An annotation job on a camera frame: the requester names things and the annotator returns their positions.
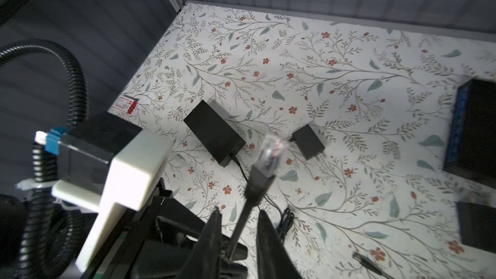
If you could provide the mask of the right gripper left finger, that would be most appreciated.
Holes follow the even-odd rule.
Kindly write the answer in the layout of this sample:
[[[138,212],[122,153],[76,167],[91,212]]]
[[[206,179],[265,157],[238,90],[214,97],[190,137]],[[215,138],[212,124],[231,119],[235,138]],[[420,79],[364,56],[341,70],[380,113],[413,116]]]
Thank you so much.
[[[216,208],[177,278],[219,278],[222,252],[222,215]]]

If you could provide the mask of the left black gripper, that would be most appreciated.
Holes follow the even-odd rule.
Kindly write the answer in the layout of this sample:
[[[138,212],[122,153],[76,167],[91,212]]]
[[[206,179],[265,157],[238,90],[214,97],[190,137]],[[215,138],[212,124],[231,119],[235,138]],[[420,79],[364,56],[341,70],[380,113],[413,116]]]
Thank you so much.
[[[140,211],[128,209],[107,235],[82,278],[177,278],[207,222],[173,198],[159,183]],[[241,245],[232,258],[222,235],[219,278],[247,278]]]

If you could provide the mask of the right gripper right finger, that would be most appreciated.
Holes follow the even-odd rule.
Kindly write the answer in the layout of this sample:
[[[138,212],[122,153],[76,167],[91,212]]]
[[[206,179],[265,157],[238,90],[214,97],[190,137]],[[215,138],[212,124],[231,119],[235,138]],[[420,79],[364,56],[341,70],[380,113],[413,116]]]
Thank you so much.
[[[258,215],[257,270],[260,279],[302,279],[265,211]]]

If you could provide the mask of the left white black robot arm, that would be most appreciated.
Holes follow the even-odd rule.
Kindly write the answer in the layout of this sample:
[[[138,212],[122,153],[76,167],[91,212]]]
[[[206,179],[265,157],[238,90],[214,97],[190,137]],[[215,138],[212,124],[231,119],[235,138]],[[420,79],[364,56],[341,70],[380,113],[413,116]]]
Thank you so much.
[[[83,278],[246,278],[247,249],[226,259],[215,211],[203,222],[166,190],[174,143],[108,112],[87,116],[81,65],[65,47],[24,40],[1,48],[1,64],[54,56],[68,83],[64,127],[39,131],[32,193],[19,247],[19,278],[58,278],[74,263]]]

